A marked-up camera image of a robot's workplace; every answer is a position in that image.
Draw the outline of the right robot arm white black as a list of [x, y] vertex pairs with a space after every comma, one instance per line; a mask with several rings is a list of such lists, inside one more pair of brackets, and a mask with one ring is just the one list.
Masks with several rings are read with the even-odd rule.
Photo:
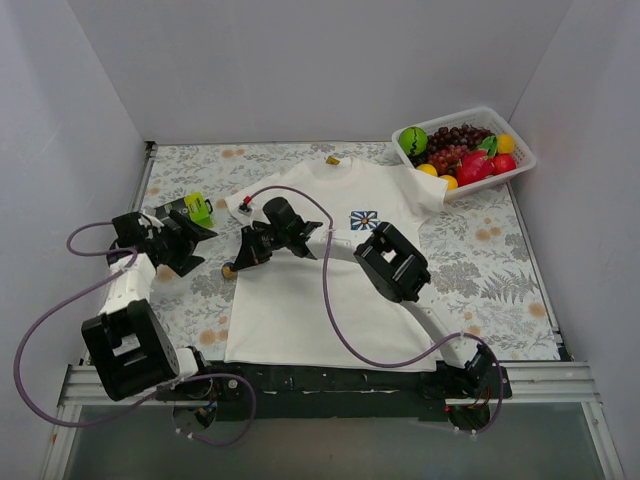
[[[499, 400], [504, 398], [507, 381], [496, 355], [480, 337], [454, 328], [450, 314], [427, 291], [431, 274], [426, 258], [395, 226], [381, 222], [358, 244], [351, 231], [338, 237], [332, 219], [326, 224], [304, 220], [283, 197], [269, 200], [263, 213], [265, 222], [254, 221], [241, 229], [241, 246], [234, 261], [226, 265], [228, 271], [264, 264], [280, 249], [298, 258], [320, 260], [325, 310], [340, 342], [355, 358], [372, 367], [396, 369], [439, 351], [442, 360], [433, 373], [436, 393], [469, 398], [493, 393]], [[410, 313], [434, 345], [410, 360], [395, 363], [376, 362], [360, 354], [342, 334], [332, 311], [328, 284], [331, 259], [358, 264], [375, 290]]]

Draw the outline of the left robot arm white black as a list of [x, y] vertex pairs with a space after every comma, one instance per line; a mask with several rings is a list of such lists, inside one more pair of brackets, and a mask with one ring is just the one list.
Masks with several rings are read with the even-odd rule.
[[81, 334], [102, 386], [114, 401], [162, 384], [176, 384], [193, 400], [205, 398], [213, 377], [202, 354], [176, 348], [150, 305], [157, 269], [183, 277], [204, 262], [197, 245], [217, 236], [172, 210], [163, 221], [141, 212], [112, 219], [114, 251], [107, 255], [117, 277], [107, 287], [97, 316], [83, 322]]

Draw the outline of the white t-shirt daisy print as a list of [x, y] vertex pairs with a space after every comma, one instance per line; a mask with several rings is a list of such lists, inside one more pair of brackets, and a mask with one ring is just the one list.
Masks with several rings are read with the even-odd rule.
[[[381, 166], [347, 158], [337, 165], [305, 161], [227, 197], [230, 214], [242, 224], [266, 219], [262, 208], [283, 197], [306, 221], [334, 221], [337, 236], [353, 233], [357, 243], [381, 222], [395, 226], [413, 245], [419, 228], [440, 211], [445, 182], [404, 165]], [[250, 215], [238, 211], [241, 203]], [[432, 341], [403, 307], [382, 297], [361, 267], [331, 259], [330, 304], [342, 334], [360, 354], [381, 363], [410, 360]], [[434, 355], [400, 367], [432, 371]], [[322, 262], [281, 249], [263, 265], [241, 271], [236, 280], [227, 363], [366, 368], [340, 342], [325, 310]]]

